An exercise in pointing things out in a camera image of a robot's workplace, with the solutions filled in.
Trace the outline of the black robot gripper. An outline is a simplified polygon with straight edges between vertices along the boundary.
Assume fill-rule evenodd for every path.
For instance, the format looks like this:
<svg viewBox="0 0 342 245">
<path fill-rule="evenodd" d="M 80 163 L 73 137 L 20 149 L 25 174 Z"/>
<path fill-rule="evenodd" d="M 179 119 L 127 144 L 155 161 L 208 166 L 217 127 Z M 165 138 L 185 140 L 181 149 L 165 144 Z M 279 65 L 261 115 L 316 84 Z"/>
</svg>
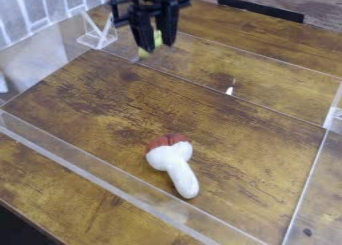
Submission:
<svg viewBox="0 0 342 245">
<path fill-rule="evenodd" d="M 144 11 L 131 10 L 128 13 L 119 13 L 119 6 L 121 4 L 139 4 L 147 7 L 147 10 L 156 15 L 156 28 L 161 32 L 161 41 L 167 46 L 172 46 L 176 40 L 177 19 L 179 19 L 179 4 L 176 2 L 165 2 L 161 0 L 108 0 L 112 13 L 112 25 L 115 28 L 128 24 L 139 46 L 148 46 L 153 40 L 153 28 L 151 25 L 149 15 Z"/>
</svg>

